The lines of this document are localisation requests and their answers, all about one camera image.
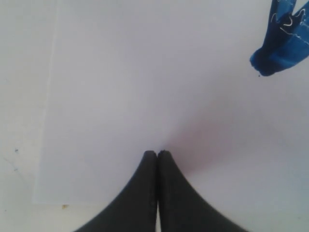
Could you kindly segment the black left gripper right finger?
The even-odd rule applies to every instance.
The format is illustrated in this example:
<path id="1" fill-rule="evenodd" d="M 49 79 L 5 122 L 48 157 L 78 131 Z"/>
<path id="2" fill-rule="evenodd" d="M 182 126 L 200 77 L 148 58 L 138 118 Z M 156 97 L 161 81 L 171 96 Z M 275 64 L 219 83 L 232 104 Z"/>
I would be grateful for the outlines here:
<path id="1" fill-rule="evenodd" d="M 208 204 L 186 180 L 172 154 L 157 157 L 157 189 L 163 232 L 242 232 L 244 229 Z"/>

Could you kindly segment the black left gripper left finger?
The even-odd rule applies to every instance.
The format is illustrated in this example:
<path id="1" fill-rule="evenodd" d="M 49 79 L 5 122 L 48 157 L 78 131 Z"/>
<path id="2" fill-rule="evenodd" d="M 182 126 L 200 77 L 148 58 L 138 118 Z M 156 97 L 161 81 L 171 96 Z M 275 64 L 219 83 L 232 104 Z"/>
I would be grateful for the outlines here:
<path id="1" fill-rule="evenodd" d="M 130 181 L 81 232 L 154 232 L 156 229 L 157 156 L 146 151 Z"/>

